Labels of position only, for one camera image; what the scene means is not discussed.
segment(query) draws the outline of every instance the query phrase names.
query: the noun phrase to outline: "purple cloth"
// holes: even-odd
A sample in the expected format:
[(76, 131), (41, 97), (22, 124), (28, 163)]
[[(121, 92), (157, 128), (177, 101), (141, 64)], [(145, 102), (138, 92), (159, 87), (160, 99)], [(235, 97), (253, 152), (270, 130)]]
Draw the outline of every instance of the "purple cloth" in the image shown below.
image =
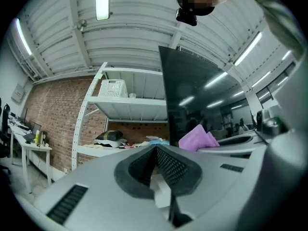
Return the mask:
[(219, 144), (213, 135), (206, 133), (199, 124), (179, 141), (179, 147), (184, 150), (195, 152), (200, 148), (218, 147)]

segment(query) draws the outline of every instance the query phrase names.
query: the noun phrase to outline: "white desk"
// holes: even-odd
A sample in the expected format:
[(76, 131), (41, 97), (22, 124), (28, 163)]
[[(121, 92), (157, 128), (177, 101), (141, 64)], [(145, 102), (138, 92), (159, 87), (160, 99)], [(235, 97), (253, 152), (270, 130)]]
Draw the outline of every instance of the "white desk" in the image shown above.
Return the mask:
[(13, 140), (14, 137), (17, 139), (18, 143), (22, 148), (22, 164), (23, 164), (23, 174), (24, 179), (26, 182), (26, 187), (29, 193), (32, 193), (29, 179), (28, 179), (28, 172), (27, 172), (27, 164), (29, 164), (29, 152), (32, 151), (40, 151), (46, 152), (46, 172), (47, 172), (47, 179), (48, 184), (51, 185), (51, 178), (50, 178), (50, 151), (51, 148), (47, 146), (36, 146), (34, 143), (26, 144), (26, 140), (24, 139), (25, 133), (19, 127), (11, 125), (8, 123), (12, 133), (11, 133), (11, 164), (13, 164)]

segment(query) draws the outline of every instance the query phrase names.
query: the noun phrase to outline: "ceiling light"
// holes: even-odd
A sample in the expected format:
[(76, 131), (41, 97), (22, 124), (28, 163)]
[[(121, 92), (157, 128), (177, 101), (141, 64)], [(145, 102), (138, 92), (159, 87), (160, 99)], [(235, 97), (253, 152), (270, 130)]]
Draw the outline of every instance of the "ceiling light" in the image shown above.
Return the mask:
[(255, 87), (257, 84), (259, 84), (269, 74), (270, 74), (270, 71), (268, 71), (260, 80), (258, 80), (255, 84), (253, 84), (252, 87)]
[(231, 108), (231, 109), (234, 110), (234, 109), (237, 109), (237, 108), (239, 108), (239, 107), (241, 107), (241, 105), (235, 106), (235, 107), (233, 107), (233, 108)]
[(282, 81), (280, 81), (277, 86), (280, 86), (287, 78), (288, 78), (288, 76), (286, 78), (284, 78)]
[(109, 0), (95, 0), (96, 5), (96, 19), (98, 21), (108, 19), (110, 14)]
[(183, 99), (183, 100), (179, 103), (179, 106), (184, 106), (184, 105), (190, 103), (192, 100), (194, 100), (194, 96), (189, 96), (188, 98)]
[(29, 55), (31, 55), (32, 52), (31, 52), (30, 47), (28, 46), (28, 43), (27, 43), (27, 41), (24, 37), (23, 31), (21, 30), (20, 21), (19, 21), (18, 18), (16, 19), (16, 26), (17, 26), (17, 31), (19, 33), (19, 37), (20, 37), (21, 41), (23, 42), (26, 51), (28, 52)]
[(233, 97), (236, 97), (236, 96), (238, 96), (238, 95), (240, 95), (240, 94), (242, 94), (242, 93), (244, 93), (244, 91), (240, 91), (240, 92), (238, 92), (237, 94), (234, 94)]
[(208, 83), (205, 87), (208, 88), (210, 86), (212, 86), (213, 84), (215, 84), (217, 81), (219, 81), (220, 79), (224, 78), (226, 75), (228, 75), (227, 72), (222, 73), (220, 76), (218, 76), (216, 79), (212, 80), (210, 83)]
[(211, 107), (216, 106), (216, 105), (218, 105), (218, 104), (220, 104), (222, 102), (223, 102), (223, 100), (222, 101), (218, 101), (216, 103), (212, 103), (212, 104), (208, 105), (207, 108), (211, 108)]
[(291, 51), (288, 51), (288, 52), (284, 55), (284, 57), (282, 58), (282, 61), (283, 61), (284, 59), (286, 59), (286, 58), (288, 57), (288, 55), (290, 55), (290, 53), (291, 53)]
[(262, 97), (259, 98), (259, 100), (261, 100), (262, 98), (264, 98), (266, 95), (268, 95), (270, 92), (268, 91), (267, 93), (265, 93)]
[(242, 55), (235, 61), (234, 65), (238, 66), (244, 59), (245, 57), (252, 51), (252, 49), (258, 44), (260, 39), (262, 38), (262, 33), (259, 32), (255, 39), (251, 42), (251, 44), (247, 47), (247, 49), (242, 53)]

